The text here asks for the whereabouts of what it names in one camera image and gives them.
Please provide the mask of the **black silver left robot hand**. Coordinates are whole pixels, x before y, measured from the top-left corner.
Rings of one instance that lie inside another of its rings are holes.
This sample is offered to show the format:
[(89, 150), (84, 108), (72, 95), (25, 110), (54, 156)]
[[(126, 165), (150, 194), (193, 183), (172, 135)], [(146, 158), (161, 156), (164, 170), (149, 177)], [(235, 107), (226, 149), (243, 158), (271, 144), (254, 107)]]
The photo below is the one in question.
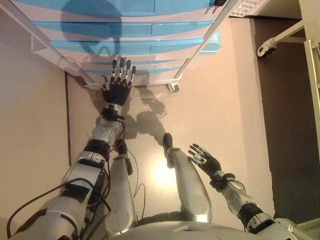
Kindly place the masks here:
[(101, 75), (103, 99), (112, 105), (123, 106), (133, 87), (137, 68), (131, 60), (121, 57), (112, 61), (111, 76)]

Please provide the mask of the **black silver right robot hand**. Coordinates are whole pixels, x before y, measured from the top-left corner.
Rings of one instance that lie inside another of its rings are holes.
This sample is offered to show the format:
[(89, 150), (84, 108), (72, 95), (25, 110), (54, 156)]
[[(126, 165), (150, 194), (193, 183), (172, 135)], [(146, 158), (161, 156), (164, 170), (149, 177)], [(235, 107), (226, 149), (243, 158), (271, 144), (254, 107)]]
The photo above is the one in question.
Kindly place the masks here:
[(209, 177), (212, 177), (215, 173), (222, 170), (219, 161), (203, 147), (193, 143), (189, 148), (188, 153), (190, 156), (187, 157), (188, 160), (196, 164)]

